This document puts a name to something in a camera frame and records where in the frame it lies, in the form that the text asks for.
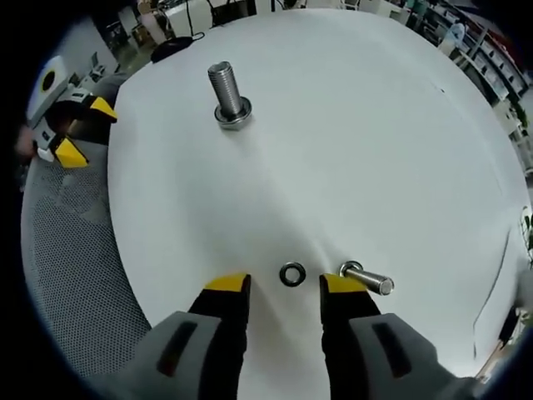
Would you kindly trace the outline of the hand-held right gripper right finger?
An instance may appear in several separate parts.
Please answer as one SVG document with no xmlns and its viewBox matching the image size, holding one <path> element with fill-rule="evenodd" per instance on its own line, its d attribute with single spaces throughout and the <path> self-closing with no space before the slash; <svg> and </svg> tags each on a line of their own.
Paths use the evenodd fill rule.
<svg viewBox="0 0 533 400">
<path fill-rule="evenodd" d="M 457 377 L 435 346 L 360 282 L 322 274 L 321 348 L 333 399 L 472 399 L 477 381 Z"/>
</svg>

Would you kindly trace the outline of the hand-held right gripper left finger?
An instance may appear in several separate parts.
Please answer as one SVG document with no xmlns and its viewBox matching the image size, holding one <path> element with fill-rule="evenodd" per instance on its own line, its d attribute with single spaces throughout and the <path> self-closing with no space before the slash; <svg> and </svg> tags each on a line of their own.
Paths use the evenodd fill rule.
<svg viewBox="0 0 533 400">
<path fill-rule="evenodd" d="M 250 311 L 251 277 L 209 282 L 185 312 L 153 326 L 125 367 L 135 399 L 235 399 Z"/>
</svg>

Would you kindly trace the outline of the person's left hand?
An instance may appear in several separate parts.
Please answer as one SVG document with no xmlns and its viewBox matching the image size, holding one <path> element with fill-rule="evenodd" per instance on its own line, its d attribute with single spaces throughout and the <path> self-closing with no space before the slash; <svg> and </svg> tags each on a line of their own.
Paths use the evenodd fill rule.
<svg viewBox="0 0 533 400">
<path fill-rule="evenodd" d="M 23 159 L 33 158 L 35 156 L 34 132 L 28 125 L 23 124 L 20 126 L 14 150 Z"/>
</svg>

